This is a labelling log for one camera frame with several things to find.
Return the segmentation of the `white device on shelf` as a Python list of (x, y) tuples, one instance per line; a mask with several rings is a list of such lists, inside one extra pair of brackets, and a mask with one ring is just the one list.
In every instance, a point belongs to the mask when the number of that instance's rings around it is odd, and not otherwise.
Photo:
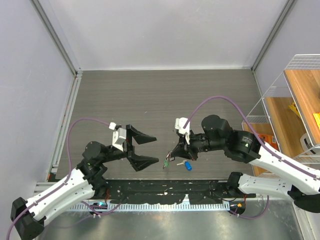
[(303, 149), (303, 151), (307, 154), (307, 155), (310, 155), (310, 156), (314, 156), (316, 155), (317, 153), (313, 150), (313, 146), (311, 144), (311, 141), (308, 137), (308, 134), (307, 133), (304, 133), (301, 137), (300, 137), (300, 144), (301, 144), (301, 147)]

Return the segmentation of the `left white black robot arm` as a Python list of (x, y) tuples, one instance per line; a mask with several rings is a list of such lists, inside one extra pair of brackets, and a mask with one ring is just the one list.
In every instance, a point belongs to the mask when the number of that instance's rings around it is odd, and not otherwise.
[(156, 157), (137, 155), (133, 142), (147, 144), (156, 137), (147, 135), (128, 124), (125, 127), (110, 123), (113, 130), (111, 145), (97, 141), (89, 142), (82, 154), (82, 160), (57, 183), (28, 199), (22, 197), (12, 202), (10, 229), (16, 229), (22, 240), (33, 240), (45, 226), (74, 204), (90, 199), (101, 199), (107, 195), (108, 184), (104, 173), (107, 162), (126, 158), (138, 172), (157, 163)]

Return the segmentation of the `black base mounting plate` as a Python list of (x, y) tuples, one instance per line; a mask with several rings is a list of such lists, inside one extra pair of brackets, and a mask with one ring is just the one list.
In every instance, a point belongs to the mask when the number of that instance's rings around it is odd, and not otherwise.
[(218, 204), (244, 196), (226, 181), (214, 179), (109, 179), (102, 197), (112, 204)]

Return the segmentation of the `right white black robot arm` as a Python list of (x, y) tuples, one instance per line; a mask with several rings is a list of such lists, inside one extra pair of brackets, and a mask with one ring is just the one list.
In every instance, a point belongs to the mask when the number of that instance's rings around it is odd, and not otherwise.
[(195, 161), (199, 153), (222, 150), (233, 161), (263, 168), (279, 178), (251, 176), (232, 172), (226, 191), (239, 195), (268, 195), (292, 201), (298, 208), (311, 213), (320, 212), (320, 172), (284, 155), (259, 136), (244, 130), (234, 130), (227, 120), (209, 115), (201, 122), (203, 133), (193, 133), (187, 118), (177, 118), (174, 128), (178, 143), (164, 165), (183, 158)]

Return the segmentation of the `orange snack box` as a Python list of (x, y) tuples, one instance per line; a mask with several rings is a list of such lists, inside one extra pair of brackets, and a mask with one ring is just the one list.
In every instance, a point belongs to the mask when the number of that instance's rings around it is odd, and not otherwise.
[(273, 147), (275, 150), (279, 150), (276, 138), (273, 135), (268, 134), (262, 134), (259, 133), (258, 136), (265, 142), (268, 143), (271, 147)]

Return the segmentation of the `yellow packet on shelf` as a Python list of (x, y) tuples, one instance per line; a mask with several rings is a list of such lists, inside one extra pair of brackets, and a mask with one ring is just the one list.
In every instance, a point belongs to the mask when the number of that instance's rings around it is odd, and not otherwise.
[(299, 113), (299, 111), (298, 111), (298, 108), (296, 107), (296, 104), (293, 102), (292, 104), (290, 104), (289, 106), (288, 106), (288, 108), (293, 112), (293, 113), (295, 113), (299, 118), (301, 118), (301, 115), (300, 115), (300, 113)]

